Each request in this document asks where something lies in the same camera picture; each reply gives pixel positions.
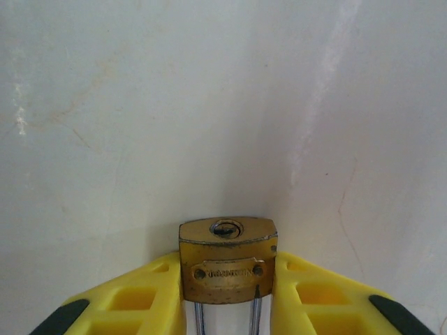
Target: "keyhole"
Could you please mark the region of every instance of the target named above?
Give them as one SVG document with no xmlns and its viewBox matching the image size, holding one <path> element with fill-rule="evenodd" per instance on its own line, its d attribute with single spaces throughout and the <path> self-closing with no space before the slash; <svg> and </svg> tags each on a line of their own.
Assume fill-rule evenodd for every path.
<svg viewBox="0 0 447 335">
<path fill-rule="evenodd" d="M 221 220 L 210 228 L 211 232 L 222 239 L 234 239 L 241 234 L 240 224 L 233 220 Z"/>
</svg>

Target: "black rubber pad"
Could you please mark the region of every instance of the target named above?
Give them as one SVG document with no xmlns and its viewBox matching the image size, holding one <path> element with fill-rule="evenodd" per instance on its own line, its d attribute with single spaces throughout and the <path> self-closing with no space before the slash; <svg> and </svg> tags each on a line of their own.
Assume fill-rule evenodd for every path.
<svg viewBox="0 0 447 335">
<path fill-rule="evenodd" d="M 76 300 L 59 307 L 30 335 L 63 335 L 90 304 L 86 299 Z"/>
<path fill-rule="evenodd" d="M 381 295 L 370 295 L 369 301 L 402 335 L 435 335 L 398 302 Z"/>
</svg>

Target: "padlock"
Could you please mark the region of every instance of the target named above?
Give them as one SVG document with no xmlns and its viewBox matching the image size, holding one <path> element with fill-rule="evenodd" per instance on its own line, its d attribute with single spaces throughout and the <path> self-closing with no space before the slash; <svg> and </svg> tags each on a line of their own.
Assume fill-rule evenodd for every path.
<svg viewBox="0 0 447 335">
<path fill-rule="evenodd" d="M 277 230 L 272 220 L 207 218 L 180 225 L 184 299 L 195 303 L 198 334 L 205 333 L 203 304 L 252 301 L 250 334 L 257 334 L 261 298 L 273 287 Z"/>
</svg>

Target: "white wall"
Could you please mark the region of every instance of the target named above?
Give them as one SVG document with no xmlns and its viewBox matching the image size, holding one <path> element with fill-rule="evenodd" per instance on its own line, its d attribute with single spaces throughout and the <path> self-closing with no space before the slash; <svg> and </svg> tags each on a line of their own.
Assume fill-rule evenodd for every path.
<svg viewBox="0 0 447 335">
<path fill-rule="evenodd" d="M 446 11 L 2 1 L 0 333 L 176 249 L 181 222 L 235 214 L 273 218 L 281 250 L 388 291 L 439 332 Z M 234 322 L 213 329 L 244 332 L 247 306 L 223 308 Z"/>
</svg>

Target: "yellow plastic part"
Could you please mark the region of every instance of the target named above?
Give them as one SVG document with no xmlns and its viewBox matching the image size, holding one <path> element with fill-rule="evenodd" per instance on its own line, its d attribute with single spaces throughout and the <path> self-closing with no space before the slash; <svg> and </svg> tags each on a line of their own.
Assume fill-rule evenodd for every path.
<svg viewBox="0 0 447 335">
<path fill-rule="evenodd" d="M 90 305 L 64 335 L 184 335 L 179 253 L 65 301 Z"/>
<path fill-rule="evenodd" d="M 275 276 L 272 335 L 400 335 L 368 300 L 384 292 L 287 253 Z"/>
</svg>

